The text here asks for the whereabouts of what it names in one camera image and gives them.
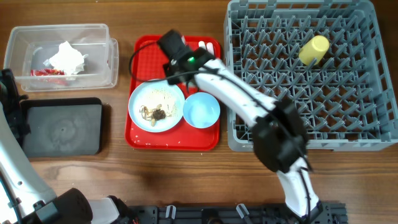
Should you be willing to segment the light blue bowl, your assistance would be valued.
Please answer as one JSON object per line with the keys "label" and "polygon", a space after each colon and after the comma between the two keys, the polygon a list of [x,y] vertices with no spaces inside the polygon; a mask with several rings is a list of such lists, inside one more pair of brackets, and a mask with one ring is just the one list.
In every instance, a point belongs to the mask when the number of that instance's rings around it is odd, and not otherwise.
{"label": "light blue bowl", "polygon": [[198,92],[190,95],[183,105],[183,118],[192,127],[205,129],[213,126],[220,118],[218,100],[211,94]]}

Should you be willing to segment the yellow plastic cup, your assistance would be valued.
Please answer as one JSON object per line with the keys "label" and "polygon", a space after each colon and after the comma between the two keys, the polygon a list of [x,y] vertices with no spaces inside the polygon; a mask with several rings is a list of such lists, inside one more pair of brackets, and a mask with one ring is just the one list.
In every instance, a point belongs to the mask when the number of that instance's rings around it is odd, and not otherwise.
{"label": "yellow plastic cup", "polygon": [[314,60],[317,65],[329,48],[329,40],[322,35],[316,35],[300,49],[298,57],[304,65],[310,65]]}

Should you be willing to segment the white napkin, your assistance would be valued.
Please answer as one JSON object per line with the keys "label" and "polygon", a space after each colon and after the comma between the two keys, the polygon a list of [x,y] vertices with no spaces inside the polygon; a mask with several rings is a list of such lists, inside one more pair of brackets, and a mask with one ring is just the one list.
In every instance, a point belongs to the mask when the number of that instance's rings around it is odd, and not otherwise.
{"label": "white napkin", "polygon": [[82,54],[77,49],[74,49],[69,42],[58,46],[58,52],[51,58],[45,60],[45,66],[52,66],[53,69],[60,70],[67,76],[77,75],[84,71],[85,59],[88,54]]}

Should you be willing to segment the red snack wrapper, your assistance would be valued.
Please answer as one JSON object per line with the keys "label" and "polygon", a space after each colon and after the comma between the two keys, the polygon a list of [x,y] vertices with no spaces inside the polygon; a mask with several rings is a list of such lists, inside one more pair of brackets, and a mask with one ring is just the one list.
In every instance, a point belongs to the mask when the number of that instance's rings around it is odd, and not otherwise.
{"label": "red snack wrapper", "polygon": [[53,83],[56,85],[67,86],[68,82],[64,78],[51,78],[50,76],[64,76],[65,72],[53,68],[45,68],[41,70],[31,70],[30,76],[32,77],[47,77],[41,79],[43,82]]}

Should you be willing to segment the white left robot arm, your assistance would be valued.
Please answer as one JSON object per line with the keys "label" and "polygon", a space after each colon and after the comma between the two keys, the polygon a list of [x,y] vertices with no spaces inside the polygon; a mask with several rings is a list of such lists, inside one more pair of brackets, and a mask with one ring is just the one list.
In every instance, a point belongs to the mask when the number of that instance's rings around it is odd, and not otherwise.
{"label": "white left robot arm", "polygon": [[1,70],[1,187],[4,206],[17,223],[132,223],[134,212],[119,198],[88,200],[72,188],[60,196],[39,176],[19,138],[29,133],[20,95],[10,69]]}

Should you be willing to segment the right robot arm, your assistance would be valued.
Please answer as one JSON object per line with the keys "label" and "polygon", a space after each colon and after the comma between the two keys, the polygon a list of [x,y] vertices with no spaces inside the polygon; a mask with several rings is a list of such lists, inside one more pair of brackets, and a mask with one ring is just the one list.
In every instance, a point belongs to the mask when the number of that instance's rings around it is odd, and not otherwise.
{"label": "right robot arm", "polygon": [[236,112],[252,132],[256,157],[277,174],[287,208],[304,223],[314,221],[320,199],[310,181],[307,131],[294,103],[251,87],[209,51],[192,50],[176,30],[164,34],[157,45],[168,59],[163,66],[168,83],[193,82]]}

